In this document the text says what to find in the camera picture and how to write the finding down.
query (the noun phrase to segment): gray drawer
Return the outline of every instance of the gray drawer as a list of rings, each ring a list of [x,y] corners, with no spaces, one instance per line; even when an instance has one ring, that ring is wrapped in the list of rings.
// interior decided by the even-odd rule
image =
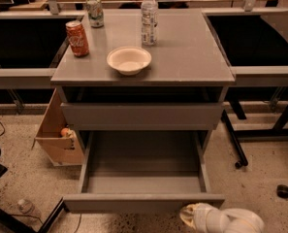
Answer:
[[[223,201],[210,193],[197,133],[191,131],[92,132],[79,193],[64,197],[73,213],[162,213]]]
[[[78,130],[210,130],[222,113],[221,103],[63,103],[70,125]]]

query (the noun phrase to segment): gray cabinet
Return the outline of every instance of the gray cabinet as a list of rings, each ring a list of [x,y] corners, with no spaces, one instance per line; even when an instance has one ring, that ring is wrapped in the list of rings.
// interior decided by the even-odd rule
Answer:
[[[141,47],[140,19],[137,10],[105,10],[105,26],[95,29],[85,17],[90,55],[67,49],[51,79],[85,156],[78,193],[64,196],[73,213],[159,213],[224,200],[211,193],[204,152],[234,77],[200,10],[160,11],[158,44],[145,48],[151,64],[118,74],[106,56]]]

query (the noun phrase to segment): open drawer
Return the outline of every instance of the open drawer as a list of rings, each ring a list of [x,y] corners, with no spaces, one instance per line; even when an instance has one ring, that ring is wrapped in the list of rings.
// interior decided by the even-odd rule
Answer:
[[[190,203],[218,207],[202,150],[191,131],[90,133],[78,194],[64,196],[72,213],[164,213]]]

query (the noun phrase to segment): silver can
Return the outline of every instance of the silver can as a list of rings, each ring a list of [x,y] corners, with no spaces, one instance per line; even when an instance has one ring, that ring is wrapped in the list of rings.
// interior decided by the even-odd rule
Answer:
[[[104,12],[101,0],[86,0],[85,8],[92,27],[104,26]]]

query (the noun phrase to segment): tile floor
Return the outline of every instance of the tile floor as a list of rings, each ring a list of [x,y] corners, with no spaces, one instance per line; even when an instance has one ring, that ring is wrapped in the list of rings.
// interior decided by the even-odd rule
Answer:
[[[235,128],[271,127],[278,114],[250,113],[248,121],[230,119]],[[34,137],[43,115],[5,115],[0,120],[6,133],[0,137],[0,163],[9,171],[0,179],[0,208],[17,214],[16,203],[29,198],[45,220],[63,194],[76,193],[80,167],[54,167]],[[241,143],[249,165],[236,169],[237,156],[224,123],[220,121],[211,136],[205,159],[213,193],[223,193],[221,209],[243,208],[258,214],[267,233],[288,233],[288,199],[276,196],[276,186],[288,185],[288,142]],[[38,230],[40,222],[19,220]],[[75,215],[61,213],[49,232],[72,233],[126,232],[194,232],[182,223],[176,213],[165,215]],[[10,232],[0,225],[0,232]]]

